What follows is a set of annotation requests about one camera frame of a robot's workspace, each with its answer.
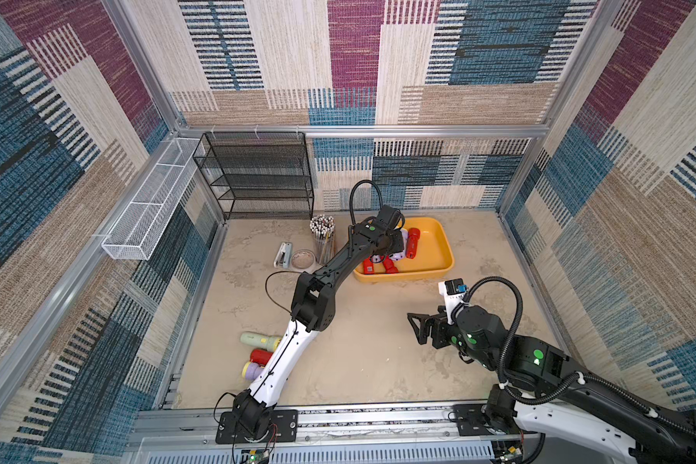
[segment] white wire basket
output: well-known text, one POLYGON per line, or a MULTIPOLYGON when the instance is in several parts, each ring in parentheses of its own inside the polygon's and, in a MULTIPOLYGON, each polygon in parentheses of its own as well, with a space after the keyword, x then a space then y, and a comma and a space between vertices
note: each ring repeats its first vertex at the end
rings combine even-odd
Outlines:
POLYGON ((176 138, 103 240, 113 259, 148 260, 196 171, 198 139, 176 138))

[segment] mounting plate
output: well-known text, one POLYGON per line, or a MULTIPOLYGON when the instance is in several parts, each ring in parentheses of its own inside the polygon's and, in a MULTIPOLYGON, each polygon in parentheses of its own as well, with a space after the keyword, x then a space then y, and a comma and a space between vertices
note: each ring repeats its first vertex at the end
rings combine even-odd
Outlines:
POLYGON ((484 424, 482 413, 483 404, 455 404, 454 422, 461 437, 478 437, 480 435, 494 435, 484 424))
MULTIPOLYGON (((297 426, 299 411, 296 409, 277 409, 271 414, 271 422, 276 424, 278 434, 276 435, 277 443, 284 442, 295 442, 297 440, 297 426)), ((242 433, 242 428, 237 431, 238 435, 235 436, 234 429, 237 421, 234 418, 234 414, 230 411, 222 413, 219 419, 219 423, 223 427, 217 427, 217 437, 214 441, 218 445, 231 445, 234 443, 250 443, 251 441, 246 440, 244 434, 242 433)), ((267 443, 273 437, 273 428, 269 428, 266 435, 258 440, 258 443, 267 443)))

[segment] black wire shelf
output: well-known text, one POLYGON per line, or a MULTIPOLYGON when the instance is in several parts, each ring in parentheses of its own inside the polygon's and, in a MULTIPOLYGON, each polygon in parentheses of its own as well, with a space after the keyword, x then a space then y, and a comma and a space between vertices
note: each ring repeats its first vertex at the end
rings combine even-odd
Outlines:
POLYGON ((315 190, 304 134, 207 132, 194 161, 225 218, 309 219, 315 190))

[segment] aluminum frame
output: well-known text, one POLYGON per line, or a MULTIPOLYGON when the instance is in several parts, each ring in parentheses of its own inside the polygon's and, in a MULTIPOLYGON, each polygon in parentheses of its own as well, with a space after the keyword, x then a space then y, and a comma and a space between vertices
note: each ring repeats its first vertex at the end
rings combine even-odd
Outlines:
MULTIPOLYGON (((276 409, 297 409, 300 415, 297 440, 280 443, 278 447, 520 439, 517 433, 461 437, 449 417, 453 406, 460 403, 482 407, 486 400, 279 406, 276 409)), ((217 415, 231 410, 218 408, 217 415)), ((213 409, 142 411, 126 445, 125 461, 139 462, 141 456, 151 451, 229 450, 231 445, 215 443, 216 429, 213 409)), ((251 447, 242 443, 234 449, 251 447)))
POLYGON ((186 318, 183 320, 183 327, 181 328, 178 340, 173 347, 170 362, 167 363, 165 373, 162 375, 162 382, 157 390, 157 395, 155 395, 155 402, 153 404, 157 404, 157 407, 160 409, 162 409, 162 406, 165 403, 165 396, 171 387, 171 383, 174 380, 174 375, 180 374, 183 371, 183 363, 186 361, 188 349, 191 347, 191 341, 194 339, 196 322, 201 316, 206 295, 208 294, 209 287, 212 284, 214 271, 217 268, 219 258, 222 255, 222 250, 224 249, 224 239, 227 236, 227 228, 228 226, 226 224, 220 223, 216 233, 214 234, 212 246, 209 249, 209 254, 206 257, 204 268, 201 271, 201 277, 199 277, 199 283, 196 286, 193 297, 191 298, 191 306, 188 308, 188 314, 186 314, 186 318))
MULTIPOLYGON (((573 93, 583 80, 585 66, 591 61, 593 53, 603 35, 603 31, 613 22, 622 4, 623 0, 601 0, 601 6, 596 10, 594 19, 591 21, 588 30, 583 33, 583 37, 580 39, 580 50, 575 51, 575 60, 572 62, 572 66, 566 70, 566 75, 562 80, 562 87, 557 91, 557 94, 554 96, 554 101, 552 101, 547 109, 544 121, 548 128, 551 127, 552 121, 560 117, 562 110, 569 103, 573 93)), ((513 175, 513 178, 510 179, 508 188, 503 194, 500 203, 500 211, 502 214, 507 213, 510 209, 510 205, 513 203, 516 195, 518 195, 526 178, 529 176, 531 166, 534 165, 545 141, 546 136, 542 136, 537 143, 530 143, 526 153, 523 154, 523 159, 516 173, 513 175)))
POLYGON ((179 136, 198 137, 205 132, 303 132, 309 138, 322 137, 506 137, 529 138, 545 136, 549 128, 543 124, 522 125, 212 125, 180 128, 179 136))
POLYGON ((513 238, 513 232, 510 230, 508 221, 505 219, 505 216, 501 215, 500 213, 498 213, 497 218, 500 221, 500 226, 502 227, 502 231, 505 233, 505 237, 508 238, 508 244, 510 244, 513 254, 516 255, 516 261, 518 261, 518 265, 520 266, 521 271, 523 271, 523 275, 526 278, 526 283, 531 288, 531 292, 534 293, 534 300, 536 300, 539 310, 544 315, 546 325, 549 327, 549 330, 554 336, 554 339, 557 341, 557 344, 560 346, 560 349, 564 351, 567 356, 571 356, 570 349, 565 342, 565 338, 562 336, 557 324, 554 322, 554 317, 551 314, 551 308, 546 303, 544 294, 541 293, 541 289, 539 289, 536 279, 534 279, 534 274, 531 272, 531 267, 526 261, 523 251, 518 246, 516 239, 513 238))
POLYGON ((170 133, 176 132, 181 127, 180 116, 173 99, 165 91, 165 88, 162 87, 162 82, 152 67, 148 54, 133 26, 131 16, 124 6, 124 2, 122 0, 101 0, 101 3, 111 18, 111 22, 116 26, 116 30, 121 36, 121 41, 124 42, 131 61, 142 78, 142 83, 147 88, 155 106, 157 106, 160 117, 167 125, 167 130, 170 133))

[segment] red toy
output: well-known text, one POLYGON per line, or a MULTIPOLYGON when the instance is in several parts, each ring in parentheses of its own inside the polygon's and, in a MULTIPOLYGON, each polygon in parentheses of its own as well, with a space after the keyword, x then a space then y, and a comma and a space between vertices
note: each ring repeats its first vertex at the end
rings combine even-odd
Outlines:
POLYGON ((369 258, 363 260, 363 273, 366 275, 374 273, 374 264, 369 258))
POLYGON ((409 259, 414 259, 418 254, 418 239, 420 238, 420 229, 413 227, 408 230, 408 246, 406 256, 409 259))
POLYGON ((270 353, 269 351, 265 350, 253 350, 253 352, 250 353, 250 361, 254 362, 255 364, 264 366, 268 364, 268 360, 271 358, 272 354, 273 353, 270 353))
POLYGON ((394 261, 392 261, 390 258, 385 258, 381 264, 384 265, 384 271, 386 274, 397 274, 399 272, 397 266, 394 265, 394 261))

